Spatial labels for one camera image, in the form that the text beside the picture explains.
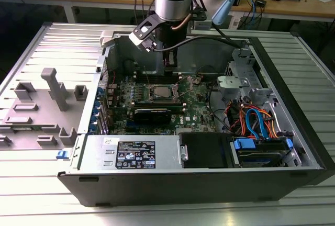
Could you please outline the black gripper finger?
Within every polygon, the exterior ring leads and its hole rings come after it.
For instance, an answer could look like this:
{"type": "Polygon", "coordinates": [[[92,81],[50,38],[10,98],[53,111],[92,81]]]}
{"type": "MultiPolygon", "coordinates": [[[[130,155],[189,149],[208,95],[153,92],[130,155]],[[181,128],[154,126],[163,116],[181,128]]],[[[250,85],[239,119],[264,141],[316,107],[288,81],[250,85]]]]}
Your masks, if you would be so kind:
{"type": "Polygon", "coordinates": [[[177,49],[163,52],[164,75],[170,76],[177,68],[177,49]]]}

